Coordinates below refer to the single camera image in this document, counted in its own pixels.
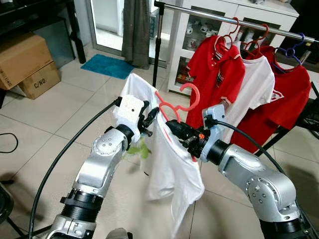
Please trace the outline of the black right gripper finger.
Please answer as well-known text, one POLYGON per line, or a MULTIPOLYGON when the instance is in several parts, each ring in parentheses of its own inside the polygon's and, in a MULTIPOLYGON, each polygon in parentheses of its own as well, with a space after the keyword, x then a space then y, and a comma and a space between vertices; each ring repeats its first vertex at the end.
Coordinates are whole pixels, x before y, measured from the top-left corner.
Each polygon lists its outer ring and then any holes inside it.
POLYGON ((178 138, 178 141, 184 148, 191 148, 193 134, 189 131, 174 131, 173 135, 178 138))
POLYGON ((189 135, 189 125, 177 119, 166 121, 165 125, 173 135, 189 135))

